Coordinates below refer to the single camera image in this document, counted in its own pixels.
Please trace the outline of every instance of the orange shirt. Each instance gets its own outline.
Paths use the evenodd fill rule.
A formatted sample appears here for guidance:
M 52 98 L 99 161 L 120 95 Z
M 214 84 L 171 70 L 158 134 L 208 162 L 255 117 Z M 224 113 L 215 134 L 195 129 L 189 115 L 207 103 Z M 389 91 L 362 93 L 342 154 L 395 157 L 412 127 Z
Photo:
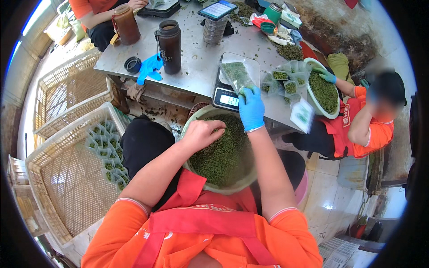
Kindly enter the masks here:
M 108 11 L 118 0 L 69 0 L 70 6 L 78 20 L 89 12 L 94 15 Z
M 361 101 L 360 108 L 362 109 L 366 104 L 366 88 L 356 86 L 354 88 L 354 95 Z M 369 124 L 368 144 L 362 146 L 353 143 L 354 156 L 361 157 L 386 146 L 393 137 L 393 131 L 389 128 L 388 124 L 392 124 L 393 127 L 393 121 L 384 123 L 372 118 Z
M 258 239 L 281 267 L 322 267 L 316 240 L 296 208 L 283 209 L 270 221 L 259 215 L 254 219 Z M 150 235 L 148 223 L 148 214 L 137 201 L 118 199 L 82 257 L 82 267 L 131 267 Z M 186 267 L 202 250 L 225 268 L 257 264 L 240 238 L 170 232 L 154 267 Z

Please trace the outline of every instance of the smartphone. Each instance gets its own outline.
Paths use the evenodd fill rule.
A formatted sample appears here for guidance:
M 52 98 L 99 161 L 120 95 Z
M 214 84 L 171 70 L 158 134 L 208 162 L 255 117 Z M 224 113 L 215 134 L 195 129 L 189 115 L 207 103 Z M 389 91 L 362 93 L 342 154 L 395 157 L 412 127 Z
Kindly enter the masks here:
M 217 21 L 237 9 L 237 6 L 225 0 L 220 0 L 198 11 L 198 15 Z

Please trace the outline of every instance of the black hat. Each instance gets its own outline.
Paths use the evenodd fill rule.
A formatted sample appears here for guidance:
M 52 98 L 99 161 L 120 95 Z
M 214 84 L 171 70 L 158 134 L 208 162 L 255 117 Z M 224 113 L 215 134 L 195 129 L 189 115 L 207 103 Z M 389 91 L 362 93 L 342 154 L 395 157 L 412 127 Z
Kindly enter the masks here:
M 371 90 L 380 97 L 390 101 L 393 105 L 407 105 L 405 86 L 397 72 L 383 72 L 371 84 Z

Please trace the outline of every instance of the red apron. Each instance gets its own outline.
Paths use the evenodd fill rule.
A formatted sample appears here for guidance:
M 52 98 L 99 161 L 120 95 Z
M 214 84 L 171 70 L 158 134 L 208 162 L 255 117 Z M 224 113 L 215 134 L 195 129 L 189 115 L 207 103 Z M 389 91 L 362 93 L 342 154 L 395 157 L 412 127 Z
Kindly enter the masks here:
M 326 117 L 320 118 L 319 120 L 325 123 L 326 130 L 328 134 L 331 134 L 334 137 L 335 153 L 334 157 L 346 157 L 354 156 L 355 158 L 363 158 L 370 153 L 367 153 L 362 156 L 355 156 L 353 150 L 353 143 L 348 139 L 348 131 L 350 129 L 350 124 L 353 121 L 356 114 L 361 110 L 361 103 L 363 100 L 358 98 L 349 98 L 347 104 L 344 104 L 340 99 L 340 114 L 343 116 L 338 116 L 335 119 L 328 119 Z M 388 124 L 393 132 L 393 125 Z
M 177 191 L 155 213 L 149 217 L 150 235 L 140 250 L 133 268 L 153 267 L 161 249 L 166 233 L 200 233 L 229 235 L 240 237 L 259 265 L 276 265 L 276 260 L 256 236 L 254 213 L 247 211 L 215 210 L 210 205 L 190 208 L 192 205 L 207 204 L 204 199 L 211 199 L 211 204 L 225 204 L 220 194 L 203 191 L 206 178 L 183 169 L 177 185 Z M 241 206 L 253 207 L 251 204 Z

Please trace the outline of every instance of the black water bottle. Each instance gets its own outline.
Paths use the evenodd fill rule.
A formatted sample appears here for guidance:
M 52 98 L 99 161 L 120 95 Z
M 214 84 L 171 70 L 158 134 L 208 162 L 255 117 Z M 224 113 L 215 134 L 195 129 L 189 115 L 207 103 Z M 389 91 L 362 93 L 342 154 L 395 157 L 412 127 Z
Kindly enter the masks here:
M 161 22 L 155 31 L 155 38 L 165 72 L 169 75 L 178 73 L 182 67 L 179 23 L 174 20 Z

